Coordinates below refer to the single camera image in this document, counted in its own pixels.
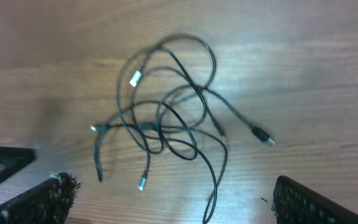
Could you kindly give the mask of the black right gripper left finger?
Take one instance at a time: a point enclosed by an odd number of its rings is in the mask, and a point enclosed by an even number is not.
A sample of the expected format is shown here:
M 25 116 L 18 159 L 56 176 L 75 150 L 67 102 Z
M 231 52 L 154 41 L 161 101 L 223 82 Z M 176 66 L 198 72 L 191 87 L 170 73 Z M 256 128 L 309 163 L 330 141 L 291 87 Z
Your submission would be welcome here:
M 0 204 L 0 224 L 64 224 L 81 184 L 65 172 Z

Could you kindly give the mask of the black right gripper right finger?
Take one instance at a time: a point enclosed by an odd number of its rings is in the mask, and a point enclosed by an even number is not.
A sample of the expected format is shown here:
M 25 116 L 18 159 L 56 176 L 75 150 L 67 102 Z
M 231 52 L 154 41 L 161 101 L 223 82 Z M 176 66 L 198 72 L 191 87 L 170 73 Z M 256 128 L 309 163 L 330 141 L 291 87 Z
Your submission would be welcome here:
M 358 224 L 358 214 L 285 175 L 277 178 L 271 210 L 277 224 Z

